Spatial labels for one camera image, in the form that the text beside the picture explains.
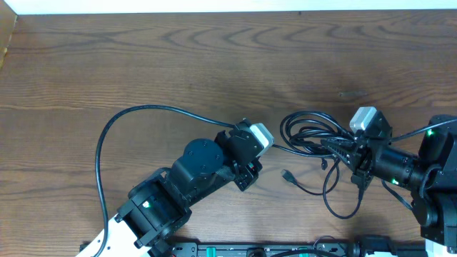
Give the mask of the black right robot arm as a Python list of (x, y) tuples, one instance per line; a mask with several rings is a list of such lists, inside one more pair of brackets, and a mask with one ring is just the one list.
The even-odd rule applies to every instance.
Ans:
[(322, 140), (364, 190), (376, 177), (411, 193), (411, 211), (432, 253), (456, 254), (456, 117), (435, 115), (402, 136), (381, 111), (361, 107), (350, 133)]

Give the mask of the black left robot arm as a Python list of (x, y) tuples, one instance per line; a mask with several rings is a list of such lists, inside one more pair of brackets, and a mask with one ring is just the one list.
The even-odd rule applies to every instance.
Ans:
[(263, 124), (243, 120), (214, 139), (189, 142), (169, 168), (156, 170), (129, 191), (128, 200), (80, 256), (165, 256), (169, 238), (191, 216), (190, 207), (233, 181), (245, 191), (262, 169), (274, 138)]

